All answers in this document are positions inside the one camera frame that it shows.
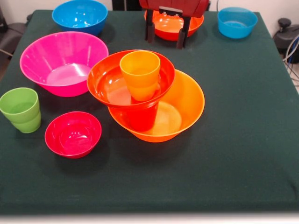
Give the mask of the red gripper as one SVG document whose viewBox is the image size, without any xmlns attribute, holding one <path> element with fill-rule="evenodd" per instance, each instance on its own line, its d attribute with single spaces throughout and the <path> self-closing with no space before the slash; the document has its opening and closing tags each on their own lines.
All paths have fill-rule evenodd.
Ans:
<svg viewBox="0 0 299 224">
<path fill-rule="evenodd" d="M 145 40 L 152 43 L 155 37 L 155 24 L 153 23 L 153 10 L 166 9 L 182 13 L 183 27 L 179 31 L 177 49 L 185 48 L 189 32 L 191 17 L 201 17 L 206 11 L 209 0 L 139 0 L 146 11 Z"/>
</svg>

